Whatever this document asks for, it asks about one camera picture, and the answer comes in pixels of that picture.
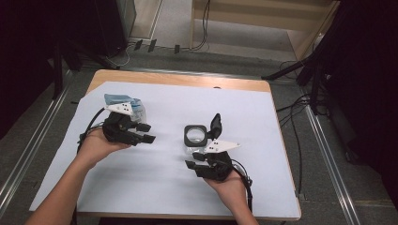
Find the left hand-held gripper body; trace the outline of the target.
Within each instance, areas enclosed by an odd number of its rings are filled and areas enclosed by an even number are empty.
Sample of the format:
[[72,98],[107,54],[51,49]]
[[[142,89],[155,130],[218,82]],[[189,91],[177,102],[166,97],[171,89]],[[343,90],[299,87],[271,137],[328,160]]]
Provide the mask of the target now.
[[133,110],[129,102],[106,105],[104,109],[110,112],[102,124],[103,134],[109,142],[137,145],[142,141],[141,135],[130,131],[136,123],[131,121]]

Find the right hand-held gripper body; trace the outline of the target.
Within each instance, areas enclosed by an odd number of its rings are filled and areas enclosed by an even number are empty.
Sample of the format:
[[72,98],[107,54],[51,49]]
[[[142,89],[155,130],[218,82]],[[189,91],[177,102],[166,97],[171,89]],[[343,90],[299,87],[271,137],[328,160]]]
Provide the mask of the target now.
[[194,171],[198,177],[223,181],[233,170],[232,159],[228,155],[228,151],[239,148],[240,144],[237,142],[228,142],[221,140],[214,140],[210,143],[203,153],[206,155],[207,165],[198,165]]

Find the blue and white pouch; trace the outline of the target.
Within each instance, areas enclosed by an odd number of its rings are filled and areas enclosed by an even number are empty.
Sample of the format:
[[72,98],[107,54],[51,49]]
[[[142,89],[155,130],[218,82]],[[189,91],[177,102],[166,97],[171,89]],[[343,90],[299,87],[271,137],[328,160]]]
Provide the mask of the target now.
[[133,98],[127,95],[105,94],[104,100],[105,110],[112,113],[128,115],[133,122],[146,122],[145,106],[139,98]]

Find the clear jar with black lid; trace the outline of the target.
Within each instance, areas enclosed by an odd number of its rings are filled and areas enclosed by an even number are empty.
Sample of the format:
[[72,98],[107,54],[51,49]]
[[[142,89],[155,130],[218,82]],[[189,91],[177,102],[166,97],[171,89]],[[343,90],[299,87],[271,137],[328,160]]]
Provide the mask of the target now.
[[212,121],[210,127],[204,125],[187,125],[184,127],[184,144],[187,147],[187,153],[203,153],[207,147],[209,140],[214,141],[222,134],[222,120],[221,115],[217,113]]

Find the person's right hand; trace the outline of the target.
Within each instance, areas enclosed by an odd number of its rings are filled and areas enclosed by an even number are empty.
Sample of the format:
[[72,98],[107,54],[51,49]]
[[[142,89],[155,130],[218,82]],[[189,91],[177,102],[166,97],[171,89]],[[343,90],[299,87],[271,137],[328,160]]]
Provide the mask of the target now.
[[246,201],[246,189],[236,172],[231,172],[224,181],[215,181],[205,178],[218,194],[222,203],[234,214],[242,214],[249,210]]

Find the person's left hand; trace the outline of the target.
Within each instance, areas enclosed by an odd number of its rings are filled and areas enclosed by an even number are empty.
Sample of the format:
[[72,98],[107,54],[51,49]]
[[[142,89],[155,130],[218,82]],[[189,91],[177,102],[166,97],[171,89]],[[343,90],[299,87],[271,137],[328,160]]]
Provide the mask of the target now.
[[77,154],[76,161],[87,168],[93,168],[98,162],[113,152],[127,149],[130,146],[120,142],[109,142],[101,128],[90,131]]

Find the white paper sheet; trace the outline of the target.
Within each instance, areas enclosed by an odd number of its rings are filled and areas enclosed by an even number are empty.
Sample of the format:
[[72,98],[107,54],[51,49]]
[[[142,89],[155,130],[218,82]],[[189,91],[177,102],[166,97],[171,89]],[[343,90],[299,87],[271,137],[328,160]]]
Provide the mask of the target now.
[[269,92],[133,82],[105,82],[80,100],[30,208],[37,209],[76,155],[90,121],[101,122],[107,94],[143,101],[152,144],[112,153],[87,175],[78,210],[122,216],[227,217],[217,193],[186,165],[187,125],[208,126],[222,118],[221,140],[238,143],[229,152],[253,180],[253,213],[261,219],[300,218],[301,211]]

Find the black stand leg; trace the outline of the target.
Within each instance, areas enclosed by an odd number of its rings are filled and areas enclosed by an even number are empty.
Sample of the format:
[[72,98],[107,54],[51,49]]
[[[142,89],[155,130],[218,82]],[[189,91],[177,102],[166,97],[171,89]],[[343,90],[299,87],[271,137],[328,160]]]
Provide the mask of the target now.
[[54,45],[54,94],[53,99],[57,99],[63,89],[63,70],[61,42]]

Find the dark cabinet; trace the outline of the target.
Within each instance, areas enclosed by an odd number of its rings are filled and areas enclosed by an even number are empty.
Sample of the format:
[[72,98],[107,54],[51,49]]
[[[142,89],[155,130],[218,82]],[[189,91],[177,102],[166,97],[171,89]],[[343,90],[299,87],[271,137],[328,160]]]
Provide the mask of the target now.
[[100,52],[113,57],[127,48],[136,19],[134,0],[94,0]]

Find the dark curtain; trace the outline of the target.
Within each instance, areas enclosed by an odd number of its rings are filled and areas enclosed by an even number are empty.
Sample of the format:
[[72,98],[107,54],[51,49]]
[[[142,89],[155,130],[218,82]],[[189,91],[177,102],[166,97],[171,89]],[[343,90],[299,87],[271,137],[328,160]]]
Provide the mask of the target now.
[[0,140],[54,80],[41,0],[0,0]]
[[398,0],[342,0],[327,82],[355,136],[348,148],[381,175],[398,210]]

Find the black tripod stand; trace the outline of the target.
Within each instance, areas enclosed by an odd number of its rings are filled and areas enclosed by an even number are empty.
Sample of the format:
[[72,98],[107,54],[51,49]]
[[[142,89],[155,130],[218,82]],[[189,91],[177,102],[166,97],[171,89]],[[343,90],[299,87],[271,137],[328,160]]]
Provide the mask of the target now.
[[324,62],[319,51],[314,51],[306,58],[299,60],[293,65],[286,67],[276,73],[262,76],[261,79],[264,81],[274,81],[290,72],[298,70],[299,68],[301,69],[301,72],[296,78],[296,83],[299,86],[305,86],[308,84],[308,82],[312,82],[309,105],[313,113],[318,115],[320,114],[320,111],[317,109],[319,105],[317,98],[321,85],[321,79],[325,75]]

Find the light wooden shelf unit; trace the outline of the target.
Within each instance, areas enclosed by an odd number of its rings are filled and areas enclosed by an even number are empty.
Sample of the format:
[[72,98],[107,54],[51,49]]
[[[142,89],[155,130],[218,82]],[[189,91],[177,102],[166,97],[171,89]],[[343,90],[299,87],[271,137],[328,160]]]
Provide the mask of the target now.
[[331,25],[340,0],[210,0],[209,19],[284,29],[298,60]]

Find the metal floor rail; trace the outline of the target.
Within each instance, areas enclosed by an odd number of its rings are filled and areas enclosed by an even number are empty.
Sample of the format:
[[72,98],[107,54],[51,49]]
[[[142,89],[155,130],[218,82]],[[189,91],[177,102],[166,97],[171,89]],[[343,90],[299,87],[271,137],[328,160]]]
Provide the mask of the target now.
[[45,114],[41,118],[38,126],[34,133],[29,139],[29,142],[22,151],[21,156],[18,158],[15,166],[13,167],[8,179],[5,184],[0,188],[0,219],[3,217],[8,209],[8,206],[14,197],[20,183],[23,180],[24,175],[28,167],[30,166],[36,152],[38,151],[46,133],[48,132],[55,116],[57,115],[62,103],[69,91],[70,84],[73,82],[75,75],[69,69],[64,75],[64,87],[61,93],[53,99],[50,105],[47,107]]
[[347,225],[361,225],[355,205],[352,201],[350,193],[345,185],[344,179],[333,157],[329,142],[321,127],[318,117],[313,113],[310,106],[306,107],[306,114],[313,129],[319,150],[324,159],[325,165],[328,170],[330,181],[333,185],[338,202],[344,213]]

